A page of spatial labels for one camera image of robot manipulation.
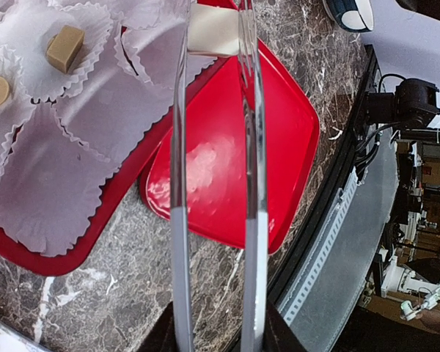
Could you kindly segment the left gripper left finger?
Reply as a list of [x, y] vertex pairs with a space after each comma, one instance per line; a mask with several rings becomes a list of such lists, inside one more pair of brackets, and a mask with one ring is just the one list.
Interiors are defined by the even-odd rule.
[[137, 352], [178, 352], [172, 301], [157, 319]]

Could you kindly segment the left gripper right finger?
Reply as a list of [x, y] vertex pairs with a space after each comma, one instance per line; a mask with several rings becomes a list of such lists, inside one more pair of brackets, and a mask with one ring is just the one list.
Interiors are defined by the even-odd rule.
[[307, 352], [307, 349], [300, 343], [277, 308], [269, 300], [266, 302], [263, 351]]

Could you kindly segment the white chocolate bar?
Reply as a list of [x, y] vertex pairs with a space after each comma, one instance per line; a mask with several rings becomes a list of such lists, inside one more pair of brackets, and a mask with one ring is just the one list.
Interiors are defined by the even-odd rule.
[[238, 11], [193, 3], [187, 51], [200, 56], [236, 56], [239, 52]]

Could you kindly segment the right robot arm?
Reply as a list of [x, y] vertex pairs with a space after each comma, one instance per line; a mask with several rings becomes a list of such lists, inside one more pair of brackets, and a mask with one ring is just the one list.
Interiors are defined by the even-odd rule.
[[373, 47], [382, 84], [403, 128], [440, 130], [440, 1], [372, 1]]

